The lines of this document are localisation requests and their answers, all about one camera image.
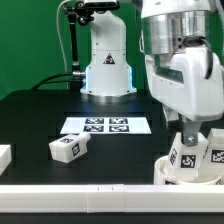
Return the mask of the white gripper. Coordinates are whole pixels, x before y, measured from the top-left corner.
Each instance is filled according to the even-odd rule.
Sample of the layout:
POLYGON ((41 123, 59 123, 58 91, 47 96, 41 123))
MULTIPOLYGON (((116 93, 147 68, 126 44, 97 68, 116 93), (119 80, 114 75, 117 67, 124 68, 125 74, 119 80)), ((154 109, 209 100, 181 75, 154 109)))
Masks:
POLYGON ((184 53, 174 54, 163 65, 181 72, 183 81, 170 80, 156 71, 154 59, 145 56, 149 90, 160 101, 168 129, 174 128, 182 117, 181 141, 185 146, 198 144, 198 133, 203 121, 218 120, 224 113, 224 94, 221 66, 213 55, 211 76, 208 70, 207 49, 188 47, 184 53))

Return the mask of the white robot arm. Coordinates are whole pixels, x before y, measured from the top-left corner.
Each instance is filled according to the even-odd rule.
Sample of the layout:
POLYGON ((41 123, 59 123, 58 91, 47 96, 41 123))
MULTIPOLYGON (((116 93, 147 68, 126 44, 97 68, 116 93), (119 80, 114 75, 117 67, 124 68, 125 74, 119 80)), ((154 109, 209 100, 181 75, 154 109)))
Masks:
MULTIPOLYGON (((97 97, 132 90, 124 23, 111 10, 117 0, 84 0, 93 12, 92 61, 84 89, 97 97)), ((207 40, 209 0, 140 0, 142 41, 151 95, 168 120, 182 118, 182 142, 198 143, 200 125, 224 114, 219 58, 207 40)))

